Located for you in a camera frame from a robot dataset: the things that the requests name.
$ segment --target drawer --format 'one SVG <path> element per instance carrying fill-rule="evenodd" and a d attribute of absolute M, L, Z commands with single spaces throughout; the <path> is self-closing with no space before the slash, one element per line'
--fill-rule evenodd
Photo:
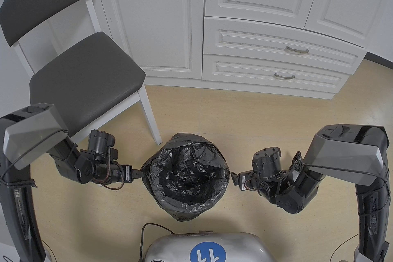
<path fill-rule="evenodd" d="M 263 59 L 205 54 L 202 79 L 337 93 L 345 73 Z"/>
<path fill-rule="evenodd" d="M 275 60 L 353 74 L 366 50 L 307 30 L 205 17 L 203 53 Z"/>

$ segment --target baseboard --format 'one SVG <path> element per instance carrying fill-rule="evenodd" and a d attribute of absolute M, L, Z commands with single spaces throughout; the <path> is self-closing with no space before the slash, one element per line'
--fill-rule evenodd
<path fill-rule="evenodd" d="M 302 96 L 311 98 L 332 99 L 335 93 L 311 91 L 297 88 L 283 88 L 277 86 L 264 86 L 254 84 L 241 84 L 229 82 L 212 82 L 203 81 L 195 78 L 164 78 L 164 77 L 146 77 L 145 85 L 164 85 L 164 86 L 181 86 L 188 88 L 208 88 L 208 89 L 226 89 L 231 91 L 246 91 L 269 94 L 282 94 L 291 96 Z"/>
<path fill-rule="evenodd" d="M 382 58 L 380 56 L 377 56 L 376 54 L 373 53 L 366 53 L 364 56 L 366 60 L 370 60 L 372 62 L 378 63 L 382 66 L 385 66 L 387 68 L 393 69 L 393 62 L 386 60 L 385 58 Z"/>

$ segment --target white chair frame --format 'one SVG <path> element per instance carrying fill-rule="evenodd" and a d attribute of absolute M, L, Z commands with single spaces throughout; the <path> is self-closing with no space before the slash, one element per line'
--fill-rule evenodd
<path fill-rule="evenodd" d="M 101 27 L 98 22 L 96 10 L 94 9 L 93 1 L 92 0 L 85 0 L 86 1 L 86 6 L 89 11 L 90 19 L 94 27 L 94 31 L 101 32 Z M 19 60 L 22 62 L 23 67 L 26 69 L 27 74 L 31 78 L 34 75 L 34 70 L 27 60 L 25 53 L 22 50 L 22 47 L 20 46 L 19 41 L 17 41 L 15 44 L 12 45 L 12 47 L 15 49 L 17 56 Z M 116 117 L 119 113 L 123 112 L 125 109 L 131 107 L 137 102 L 141 102 L 142 108 L 143 108 L 143 113 L 145 114 L 145 118 L 147 120 L 147 124 L 149 125 L 150 131 L 153 135 L 154 141 L 159 145 L 162 143 L 161 136 L 160 136 L 160 131 L 158 130 L 156 120 L 153 115 L 153 111 L 151 110 L 149 98 L 147 97 L 146 89 L 145 89 L 145 83 L 142 84 L 142 87 L 136 91 L 134 94 L 128 96 L 125 100 L 121 101 L 114 107 L 112 107 L 110 110 L 108 110 L 106 113 L 104 113 L 101 117 L 97 118 L 90 124 L 88 124 L 86 127 L 84 127 L 82 130 L 77 132 L 71 140 L 78 143 L 82 141 L 85 137 L 87 137 L 90 134 L 90 131 L 92 129 L 98 129 L 114 117 Z"/>

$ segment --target drawer handle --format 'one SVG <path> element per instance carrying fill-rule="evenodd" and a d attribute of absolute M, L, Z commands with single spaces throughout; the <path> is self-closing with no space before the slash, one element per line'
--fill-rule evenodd
<path fill-rule="evenodd" d="M 306 50 L 299 50 L 299 49 L 293 49 L 289 46 L 286 47 L 288 50 L 294 51 L 295 53 L 309 53 L 310 51 L 308 49 Z"/>
<path fill-rule="evenodd" d="M 276 78 L 285 78 L 285 79 L 287 79 L 287 80 L 290 80 L 290 79 L 292 79 L 292 78 L 295 78 L 294 75 L 292 75 L 291 77 L 283 77 L 283 76 L 281 76 L 281 75 L 278 75 L 277 73 L 274 73 L 274 76 L 275 76 Z"/>

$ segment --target blue circle logo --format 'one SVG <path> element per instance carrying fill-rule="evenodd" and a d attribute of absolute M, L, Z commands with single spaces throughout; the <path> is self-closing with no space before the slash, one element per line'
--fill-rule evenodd
<path fill-rule="evenodd" d="M 191 262 L 225 262 L 226 252 L 215 242 L 197 244 L 190 253 Z"/>

